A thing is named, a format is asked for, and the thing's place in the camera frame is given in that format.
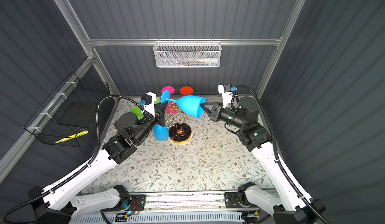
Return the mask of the blue wine glass front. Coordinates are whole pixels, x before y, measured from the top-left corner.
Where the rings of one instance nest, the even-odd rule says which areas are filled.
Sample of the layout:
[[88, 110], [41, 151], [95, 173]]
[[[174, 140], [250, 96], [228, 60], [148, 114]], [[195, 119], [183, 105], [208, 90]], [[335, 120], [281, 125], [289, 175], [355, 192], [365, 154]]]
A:
[[201, 107], [201, 104], [205, 103], [204, 97], [190, 95], [174, 100], [171, 99], [170, 92], [166, 90], [162, 93], [160, 102], [164, 103], [166, 101], [171, 101], [177, 104], [181, 111], [195, 118], [200, 118], [204, 112], [203, 108]]

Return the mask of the blue wine glass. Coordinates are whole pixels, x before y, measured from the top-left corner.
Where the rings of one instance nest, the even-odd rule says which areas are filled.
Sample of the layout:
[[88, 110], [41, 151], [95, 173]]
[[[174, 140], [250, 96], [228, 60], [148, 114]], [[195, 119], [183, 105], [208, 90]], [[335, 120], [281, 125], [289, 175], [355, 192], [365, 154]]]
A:
[[154, 137], [157, 141], [165, 141], [169, 138], [169, 131], [166, 125], [161, 126], [156, 124], [153, 129], [153, 132], [154, 132]]
[[177, 104], [181, 111], [195, 118], [200, 118], [204, 112], [203, 108], [201, 107], [201, 104], [205, 103], [204, 97], [190, 95], [174, 100], [171, 99], [170, 92], [166, 90], [162, 93], [160, 102], [164, 103], [166, 101], [171, 101]]

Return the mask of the lime green wine glass front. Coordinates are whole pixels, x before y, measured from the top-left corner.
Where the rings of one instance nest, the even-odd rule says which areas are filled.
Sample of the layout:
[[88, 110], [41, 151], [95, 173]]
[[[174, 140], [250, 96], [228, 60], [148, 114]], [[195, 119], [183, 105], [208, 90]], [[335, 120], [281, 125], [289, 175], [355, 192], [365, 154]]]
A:
[[130, 110], [131, 113], [134, 113], [136, 117], [141, 120], [144, 117], [144, 114], [142, 113], [141, 109], [138, 106], [135, 106]]

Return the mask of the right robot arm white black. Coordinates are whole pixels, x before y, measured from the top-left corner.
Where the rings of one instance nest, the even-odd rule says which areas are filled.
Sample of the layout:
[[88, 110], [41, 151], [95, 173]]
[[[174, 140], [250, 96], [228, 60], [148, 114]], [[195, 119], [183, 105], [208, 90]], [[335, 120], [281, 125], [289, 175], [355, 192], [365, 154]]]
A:
[[277, 224], [314, 224], [320, 219], [323, 202], [304, 190], [280, 157], [272, 136], [258, 123], [260, 108], [255, 98], [242, 97], [236, 109], [222, 103], [201, 103], [200, 107], [212, 121], [237, 128], [234, 134], [262, 165], [278, 193], [272, 195], [248, 182], [238, 188], [233, 204], [258, 206]]

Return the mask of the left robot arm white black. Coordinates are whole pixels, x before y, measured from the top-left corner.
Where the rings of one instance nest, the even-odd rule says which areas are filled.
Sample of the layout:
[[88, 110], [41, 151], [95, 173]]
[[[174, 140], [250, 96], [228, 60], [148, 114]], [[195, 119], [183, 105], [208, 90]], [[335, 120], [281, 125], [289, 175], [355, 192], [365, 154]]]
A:
[[167, 101], [154, 105], [154, 113], [147, 114], [147, 105], [139, 109], [144, 117], [128, 112], [114, 123], [117, 134], [105, 144], [97, 141], [91, 158], [68, 175], [44, 188], [29, 191], [31, 206], [38, 224], [67, 224], [76, 217], [105, 209], [118, 209], [130, 215], [140, 210], [123, 185], [85, 196], [80, 191], [103, 173], [127, 160], [156, 126], [165, 126]]

